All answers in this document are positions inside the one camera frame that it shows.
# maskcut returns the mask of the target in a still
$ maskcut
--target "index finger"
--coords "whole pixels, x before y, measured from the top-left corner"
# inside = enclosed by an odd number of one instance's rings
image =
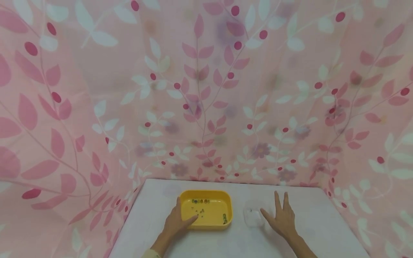
[[[277,191],[274,191],[274,199],[275,199],[275,212],[282,210],[281,203],[280,203],[280,197],[278,196]]]
[[[286,205],[287,205],[287,207],[290,206],[290,202],[288,200],[288,193],[287,192],[284,193],[284,204],[283,204],[283,206],[285,207]]]

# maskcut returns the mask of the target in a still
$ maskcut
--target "floral fabric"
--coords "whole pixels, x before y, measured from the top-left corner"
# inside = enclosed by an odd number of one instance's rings
[[[321,187],[412,258],[412,7],[0,1],[0,257],[107,258],[165,178]]]

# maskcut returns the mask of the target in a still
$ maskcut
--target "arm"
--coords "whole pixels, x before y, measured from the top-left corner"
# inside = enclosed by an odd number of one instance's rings
[[[268,221],[272,229],[287,241],[297,258],[317,258],[295,229],[295,214],[288,201],[288,193],[284,193],[283,207],[281,207],[280,197],[278,196],[277,191],[274,192],[274,198],[275,218],[273,218],[266,210],[261,209],[264,218]]]
[[[188,220],[182,220],[180,199],[176,200],[176,206],[166,218],[164,230],[159,234],[151,249],[145,252],[142,258],[161,258],[165,255],[168,247],[180,235],[187,232],[187,228],[194,223],[198,215]]]

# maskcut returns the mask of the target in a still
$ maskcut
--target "right hand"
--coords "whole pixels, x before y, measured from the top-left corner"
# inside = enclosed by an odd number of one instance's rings
[[[288,201],[288,193],[284,193],[284,205],[281,207],[280,197],[277,191],[274,192],[275,197],[275,218],[271,216],[263,208],[260,209],[264,218],[268,221],[270,226],[275,232],[281,235],[284,239],[287,239],[295,234],[297,231],[295,229],[295,214],[291,209],[290,203]]]

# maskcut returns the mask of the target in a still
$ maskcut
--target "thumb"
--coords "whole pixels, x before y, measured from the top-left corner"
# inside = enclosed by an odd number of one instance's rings
[[[274,218],[263,208],[260,209],[261,214],[264,216],[264,218],[268,221],[268,223],[272,224],[274,221]]]
[[[198,219],[198,215],[195,215],[195,216],[193,216],[193,217],[185,220],[185,221],[183,222],[184,228],[187,228],[187,227],[189,227],[190,225],[192,225],[192,223],[194,223],[197,219]]]

